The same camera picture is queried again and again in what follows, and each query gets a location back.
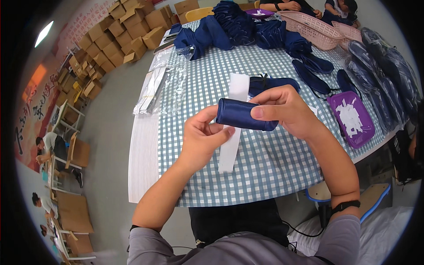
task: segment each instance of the gray t-shirt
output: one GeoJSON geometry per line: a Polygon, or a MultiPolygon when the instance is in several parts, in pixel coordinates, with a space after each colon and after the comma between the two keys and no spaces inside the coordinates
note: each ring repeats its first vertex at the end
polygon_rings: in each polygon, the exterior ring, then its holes
{"type": "MultiPolygon", "coordinates": [[[[354,265],[359,254],[360,222],[353,215],[342,215],[323,232],[316,256],[336,265],[354,265]]],[[[302,264],[325,265],[317,257],[301,257],[276,241],[255,233],[236,233],[218,239],[205,248],[186,255],[174,255],[162,236],[148,228],[130,232],[128,265],[199,265],[199,264],[302,264]]]]}

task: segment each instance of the black wristband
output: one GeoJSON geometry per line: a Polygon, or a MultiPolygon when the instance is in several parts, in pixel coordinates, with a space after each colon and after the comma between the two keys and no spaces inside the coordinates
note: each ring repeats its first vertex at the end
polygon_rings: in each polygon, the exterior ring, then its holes
{"type": "Polygon", "coordinates": [[[274,3],[274,5],[275,5],[275,8],[277,9],[277,11],[281,11],[281,9],[278,7],[277,3],[274,3]]]}

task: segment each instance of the white paper strip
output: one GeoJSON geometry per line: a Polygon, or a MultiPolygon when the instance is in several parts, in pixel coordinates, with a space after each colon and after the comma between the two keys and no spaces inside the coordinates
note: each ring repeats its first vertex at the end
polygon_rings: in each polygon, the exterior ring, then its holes
{"type": "MultiPolygon", "coordinates": [[[[249,92],[250,78],[248,75],[230,73],[230,88],[228,90],[228,98],[247,101],[249,92]]],[[[231,136],[230,140],[221,145],[218,172],[232,172],[234,162],[237,156],[238,145],[240,142],[241,129],[236,128],[236,132],[231,136]]]]}

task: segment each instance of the person's left hand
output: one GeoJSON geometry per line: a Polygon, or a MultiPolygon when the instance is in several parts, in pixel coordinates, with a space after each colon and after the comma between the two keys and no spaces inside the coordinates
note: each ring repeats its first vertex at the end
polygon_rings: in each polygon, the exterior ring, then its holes
{"type": "Polygon", "coordinates": [[[318,18],[319,20],[322,18],[322,13],[318,9],[315,9],[314,13],[316,14],[315,17],[318,18]]]}
{"type": "Polygon", "coordinates": [[[209,124],[217,112],[218,105],[209,106],[185,122],[183,148],[177,162],[189,167],[193,173],[209,163],[215,149],[228,141],[235,132],[231,126],[223,129],[222,124],[209,124]]]}

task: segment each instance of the man sitting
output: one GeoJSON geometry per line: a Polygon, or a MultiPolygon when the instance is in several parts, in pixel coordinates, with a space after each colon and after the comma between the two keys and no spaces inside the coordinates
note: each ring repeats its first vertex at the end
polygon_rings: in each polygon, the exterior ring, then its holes
{"type": "MultiPolygon", "coordinates": [[[[41,165],[47,160],[50,159],[52,152],[54,155],[62,160],[68,159],[68,154],[66,152],[66,146],[65,141],[62,137],[55,134],[54,132],[48,132],[43,138],[37,137],[35,140],[35,143],[37,144],[37,147],[39,149],[45,149],[47,150],[46,154],[39,155],[36,157],[37,162],[41,165]]],[[[82,182],[82,173],[78,172],[75,168],[72,170],[65,169],[65,164],[60,161],[56,161],[57,168],[60,171],[67,171],[74,174],[76,180],[78,181],[78,184],[80,185],[80,188],[83,186],[82,182]]]]}
{"type": "Polygon", "coordinates": [[[299,11],[318,19],[322,18],[321,11],[311,7],[305,0],[261,0],[259,8],[273,12],[281,10],[299,11]]]}

